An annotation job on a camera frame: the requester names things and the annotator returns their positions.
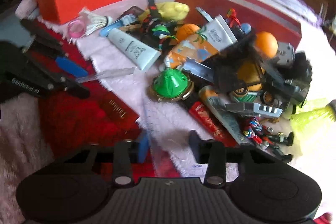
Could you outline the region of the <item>yellow plush toy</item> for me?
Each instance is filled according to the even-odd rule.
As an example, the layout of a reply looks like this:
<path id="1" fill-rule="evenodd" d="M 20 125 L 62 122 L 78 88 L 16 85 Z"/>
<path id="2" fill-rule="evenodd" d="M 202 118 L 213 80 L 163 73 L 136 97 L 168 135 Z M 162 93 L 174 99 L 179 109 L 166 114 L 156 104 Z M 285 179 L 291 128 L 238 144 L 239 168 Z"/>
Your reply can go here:
<path id="1" fill-rule="evenodd" d="M 159 3 L 157 4 L 157 8 L 162 19 L 166 21 L 184 20 L 190 11 L 188 5 L 173 1 Z"/>

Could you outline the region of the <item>white sunscreen tube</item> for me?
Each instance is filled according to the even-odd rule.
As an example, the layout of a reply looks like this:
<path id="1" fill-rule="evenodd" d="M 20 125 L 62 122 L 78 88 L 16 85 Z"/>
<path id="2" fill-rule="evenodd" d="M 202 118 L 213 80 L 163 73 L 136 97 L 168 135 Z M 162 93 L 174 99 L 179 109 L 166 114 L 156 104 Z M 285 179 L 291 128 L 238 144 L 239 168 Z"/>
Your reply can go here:
<path id="1" fill-rule="evenodd" d="M 158 50 L 119 29 L 110 30 L 108 39 L 144 72 L 161 56 Z"/>

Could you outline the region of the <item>green small toy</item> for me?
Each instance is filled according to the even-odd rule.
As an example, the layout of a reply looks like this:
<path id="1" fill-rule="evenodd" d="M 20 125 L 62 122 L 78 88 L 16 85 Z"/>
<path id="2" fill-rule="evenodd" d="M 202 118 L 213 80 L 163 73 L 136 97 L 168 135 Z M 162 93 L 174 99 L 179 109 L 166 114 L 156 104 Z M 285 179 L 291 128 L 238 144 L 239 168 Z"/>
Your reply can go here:
<path id="1" fill-rule="evenodd" d="M 163 38 L 165 36 L 170 35 L 169 30 L 165 25 L 157 24 L 154 28 L 152 28 L 153 36 L 157 36 L 158 38 Z"/>

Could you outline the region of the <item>white feather shuttlecock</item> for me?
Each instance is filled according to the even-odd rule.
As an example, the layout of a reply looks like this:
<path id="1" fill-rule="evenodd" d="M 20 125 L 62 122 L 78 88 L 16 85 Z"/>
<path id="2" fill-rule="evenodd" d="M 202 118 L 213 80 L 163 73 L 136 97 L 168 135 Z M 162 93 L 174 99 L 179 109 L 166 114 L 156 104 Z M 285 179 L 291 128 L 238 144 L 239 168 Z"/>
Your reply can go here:
<path id="1" fill-rule="evenodd" d="M 105 28 L 113 23 L 113 18 L 111 16 L 100 16 L 87 8 L 83 8 L 79 12 L 85 23 L 85 36 L 91 35 L 98 29 Z"/>

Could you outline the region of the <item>orange ball right side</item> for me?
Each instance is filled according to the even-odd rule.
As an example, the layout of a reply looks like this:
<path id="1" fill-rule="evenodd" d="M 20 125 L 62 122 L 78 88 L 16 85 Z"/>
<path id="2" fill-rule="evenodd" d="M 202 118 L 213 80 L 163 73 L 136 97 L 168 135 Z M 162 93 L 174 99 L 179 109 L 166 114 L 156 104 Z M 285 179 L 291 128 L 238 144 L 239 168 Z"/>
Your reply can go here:
<path id="1" fill-rule="evenodd" d="M 273 58 L 278 51 L 277 39 L 269 32 L 259 32 L 256 34 L 255 47 L 266 57 Z"/>

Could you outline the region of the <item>dark red open box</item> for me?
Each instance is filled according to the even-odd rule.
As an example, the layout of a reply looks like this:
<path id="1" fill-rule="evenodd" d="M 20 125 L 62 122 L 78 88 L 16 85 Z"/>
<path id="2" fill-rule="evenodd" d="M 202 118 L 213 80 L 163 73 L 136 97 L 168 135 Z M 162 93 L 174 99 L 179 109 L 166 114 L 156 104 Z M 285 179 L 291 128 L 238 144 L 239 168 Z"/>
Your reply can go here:
<path id="1" fill-rule="evenodd" d="M 240 23 L 249 23 L 256 32 L 267 31 L 279 42 L 290 43 L 297 48 L 301 41 L 301 24 L 284 12 L 260 0 L 175 0 L 189 6 L 190 11 L 185 19 L 187 23 L 204 25 L 206 19 L 197 12 L 200 7 L 210 16 L 225 17 L 230 9 L 234 9 Z"/>

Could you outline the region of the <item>green spinning top toy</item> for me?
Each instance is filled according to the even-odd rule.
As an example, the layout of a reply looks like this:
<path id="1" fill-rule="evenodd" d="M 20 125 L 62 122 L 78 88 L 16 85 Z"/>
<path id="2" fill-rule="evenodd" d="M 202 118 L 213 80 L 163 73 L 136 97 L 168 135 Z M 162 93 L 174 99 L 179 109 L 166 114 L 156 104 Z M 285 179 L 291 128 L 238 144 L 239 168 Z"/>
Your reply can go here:
<path id="1" fill-rule="evenodd" d="M 194 91 L 194 82 L 182 71 L 165 68 L 149 88 L 151 97 L 158 102 L 177 102 L 185 100 Z"/>

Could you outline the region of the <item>smoky transparent box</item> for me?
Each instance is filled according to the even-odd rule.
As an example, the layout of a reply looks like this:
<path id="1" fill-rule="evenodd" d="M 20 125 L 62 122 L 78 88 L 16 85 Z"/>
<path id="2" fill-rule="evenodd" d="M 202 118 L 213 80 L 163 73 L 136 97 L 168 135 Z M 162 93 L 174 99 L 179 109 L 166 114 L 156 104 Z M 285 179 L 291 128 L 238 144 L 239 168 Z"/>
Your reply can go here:
<path id="1" fill-rule="evenodd" d="M 313 74 L 305 53 L 284 50 L 272 59 L 257 53 L 222 53 L 212 57 L 209 65 L 218 92 L 229 94 L 234 101 L 257 101 L 282 110 L 303 106 Z"/>

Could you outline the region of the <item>orange white cream tube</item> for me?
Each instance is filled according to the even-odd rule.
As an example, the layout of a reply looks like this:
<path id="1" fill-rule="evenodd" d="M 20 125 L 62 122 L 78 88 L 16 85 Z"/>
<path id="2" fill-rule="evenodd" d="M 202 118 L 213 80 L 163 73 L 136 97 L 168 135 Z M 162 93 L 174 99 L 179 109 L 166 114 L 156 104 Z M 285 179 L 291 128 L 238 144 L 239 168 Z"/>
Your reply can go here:
<path id="1" fill-rule="evenodd" d="M 164 64 L 175 68 L 188 57 L 201 63 L 237 41 L 224 18 L 219 15 L 174 46 L 165 57 Z"/>

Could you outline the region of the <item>light blue curved track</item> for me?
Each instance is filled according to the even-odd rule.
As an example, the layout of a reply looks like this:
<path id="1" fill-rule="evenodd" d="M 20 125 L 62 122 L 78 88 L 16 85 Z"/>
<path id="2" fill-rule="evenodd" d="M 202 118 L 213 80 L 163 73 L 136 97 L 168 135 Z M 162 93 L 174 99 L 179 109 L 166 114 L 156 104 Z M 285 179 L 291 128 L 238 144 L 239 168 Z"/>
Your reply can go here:
<path id="1" fill-rule="evenodd" d="M 107 27 L 103 28 L 99 32 L 100 37 L 107 37 L 110 30 L 118 29 L 120 27 L 124 27 L 126 25 L 131 25 L 137 22 L 137 17 L 133 14 L 125 15 L 121 17 L 119 20 L 114 21 L 112 24 L 108 25 Z"/>

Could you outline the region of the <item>orange printed ping pong ball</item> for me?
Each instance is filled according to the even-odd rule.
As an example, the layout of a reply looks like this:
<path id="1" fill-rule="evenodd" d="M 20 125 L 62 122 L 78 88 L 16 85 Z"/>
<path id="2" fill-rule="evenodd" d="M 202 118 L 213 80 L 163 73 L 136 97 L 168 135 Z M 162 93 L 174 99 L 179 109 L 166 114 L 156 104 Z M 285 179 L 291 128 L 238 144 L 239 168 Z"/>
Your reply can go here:
<path id="1" fill-rule="evenodd" d="M 177 30 L 175 37 L 180 42 L 180 41 L 185 40 L 189 36 L 193 35 L 194 33 L 196 33 L 199 29 L 200 27 L 198 25 L 195 25 L 193 23 L 187 23 L 187 24 L 182 25 Z"/>

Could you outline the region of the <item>neon yellow shuttlecock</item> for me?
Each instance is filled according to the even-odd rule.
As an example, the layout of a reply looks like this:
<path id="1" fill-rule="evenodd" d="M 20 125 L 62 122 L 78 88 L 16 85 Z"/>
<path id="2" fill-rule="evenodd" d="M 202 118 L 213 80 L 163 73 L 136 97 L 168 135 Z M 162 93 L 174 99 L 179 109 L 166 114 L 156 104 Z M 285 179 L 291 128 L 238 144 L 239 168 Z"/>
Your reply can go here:
<path id="1" fill-rule="evenodd" d="M 293 109 L 290 123 L 295 133 L 314 133 L 321 126 L 335 122 L 335 100 L 323 103 L 323 100 L 306 101 L 302 107 Z"/>

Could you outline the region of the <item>action figure toy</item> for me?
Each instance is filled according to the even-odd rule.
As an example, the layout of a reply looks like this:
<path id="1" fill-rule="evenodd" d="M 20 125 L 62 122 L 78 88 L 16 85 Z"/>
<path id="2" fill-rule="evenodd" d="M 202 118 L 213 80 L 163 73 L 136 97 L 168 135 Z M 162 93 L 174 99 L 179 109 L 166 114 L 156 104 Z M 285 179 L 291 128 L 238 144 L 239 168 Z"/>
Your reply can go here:
<path id="1" fill-rule="evenodd" d="M 252 140 L 262 150 L 269 150 L 277 159 L 289 163 L 292 154 L 285 154 L 279 145 L 290 147 L 294 142 L 294 132 L 285 135 L 282 132 L 273 133 L 273 128 L 264 126 L 257 117 L 249 117 L 241 122 L 242 132 L 245 137 Z"/>

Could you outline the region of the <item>clear plastic ruler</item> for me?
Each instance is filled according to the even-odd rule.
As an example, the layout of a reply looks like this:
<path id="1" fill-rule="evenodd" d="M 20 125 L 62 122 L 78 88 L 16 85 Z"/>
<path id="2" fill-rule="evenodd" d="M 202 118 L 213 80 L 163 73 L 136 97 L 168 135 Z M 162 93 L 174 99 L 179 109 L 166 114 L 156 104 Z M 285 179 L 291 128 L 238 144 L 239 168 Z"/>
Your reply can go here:
<path id="1" fill-rule="evenodd" d="M 87 83 L 90 81 L 96 81 L 101 79 L 115 78 L 115 77 L 123 77 L 127 75 L 134 74 L 135 67 L 131 68 L 123 68 L 123 69 L 110 69 L 106 71 L 102 71 L 99 73 L 95 73 L 93 75 L 88 75 L 85 77 L 78 77 L 75 79 L 77 83 Z"/>

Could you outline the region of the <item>red toothpaste tube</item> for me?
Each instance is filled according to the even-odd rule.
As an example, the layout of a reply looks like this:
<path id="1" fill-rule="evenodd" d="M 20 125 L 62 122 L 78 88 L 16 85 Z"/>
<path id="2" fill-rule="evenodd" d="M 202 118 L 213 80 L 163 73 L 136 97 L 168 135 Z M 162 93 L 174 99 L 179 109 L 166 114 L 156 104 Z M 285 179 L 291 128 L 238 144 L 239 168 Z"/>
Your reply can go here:
<path id="1" fill-rule="evenodd" d="M 193 102 L 187 108 L 189 113 L 216 141 L 222 142 L 226 147 L 236 147 L 238 145 L 228 130 L 217 120 L 216 117 L 213 116 L 213 114 L 202 102 Z"/>

